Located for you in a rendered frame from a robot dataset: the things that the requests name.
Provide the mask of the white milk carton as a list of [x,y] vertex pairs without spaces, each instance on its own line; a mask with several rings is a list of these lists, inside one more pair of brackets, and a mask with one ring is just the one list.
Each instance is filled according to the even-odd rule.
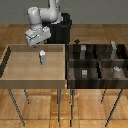
[[39,52],[39,57],[40,57],[40,63],[45,64],[46,63],[46,54],[44,50],[41,50]]

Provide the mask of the small grey cube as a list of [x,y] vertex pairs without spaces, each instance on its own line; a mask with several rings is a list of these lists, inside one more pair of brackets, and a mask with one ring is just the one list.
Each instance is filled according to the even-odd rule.
[[87,70],[82,70],[82,78],[87,78]]

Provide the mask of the dark wooden compartment bin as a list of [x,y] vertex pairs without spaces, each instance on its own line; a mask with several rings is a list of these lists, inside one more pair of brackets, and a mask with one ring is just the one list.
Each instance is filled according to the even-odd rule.
[[[86,45],[85,59],[80,59],[81,45]],[[69,89],[128,89],[128,50],[116,45],[111,59],[111,44],[68,44],[66,46],[66,79]],[[121,68],[120,77],[113,77],[113,68]],[[82,78],[87,70],[87,78]]]

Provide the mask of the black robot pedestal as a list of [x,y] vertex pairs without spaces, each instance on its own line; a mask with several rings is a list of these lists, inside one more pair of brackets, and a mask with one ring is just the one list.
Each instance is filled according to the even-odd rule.
[[62,17],[63,20],[58,24],[45,23],[51,32],[51,37],[44,41],[45,44],[68,44],[70,42],[72,20],[68,13],[62,13]]

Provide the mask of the small white can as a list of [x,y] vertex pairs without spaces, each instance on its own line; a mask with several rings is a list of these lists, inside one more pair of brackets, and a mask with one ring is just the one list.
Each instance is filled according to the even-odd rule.
[[113,77],[114,78],[119,78],[120,77],[120,71],[121,71],[121,68],[119,67],[114,67],[113,68]]

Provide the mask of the grey slanted bottle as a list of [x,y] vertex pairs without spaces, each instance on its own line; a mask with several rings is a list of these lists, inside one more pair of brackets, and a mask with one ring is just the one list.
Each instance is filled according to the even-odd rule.
[[116,43],[114,41],[111,41],[111,45],[112,45],[111,59],[114,59],[115,55],[116,55],[117,47],[116,47]]

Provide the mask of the grey tall box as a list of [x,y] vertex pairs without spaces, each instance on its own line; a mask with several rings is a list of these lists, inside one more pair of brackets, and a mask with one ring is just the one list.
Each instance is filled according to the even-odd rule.
[[85,59],[86,45],[81,45],[80,59]]

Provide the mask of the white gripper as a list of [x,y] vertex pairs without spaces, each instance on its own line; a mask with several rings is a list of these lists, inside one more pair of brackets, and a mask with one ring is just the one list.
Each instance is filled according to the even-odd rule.
[[26,43],[29,46],[36,45],[37,43],[51,37],[49,27],[40,27],[39,29],[29,29],[25,32]]

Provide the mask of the light wooden bin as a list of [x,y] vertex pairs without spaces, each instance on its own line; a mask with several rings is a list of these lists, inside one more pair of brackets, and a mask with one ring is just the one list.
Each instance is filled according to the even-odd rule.
[[[45,51],[46,63],[39,52]],[[63,44],[7,45],[0,58],[0,89],[64,89],[65,46]]]

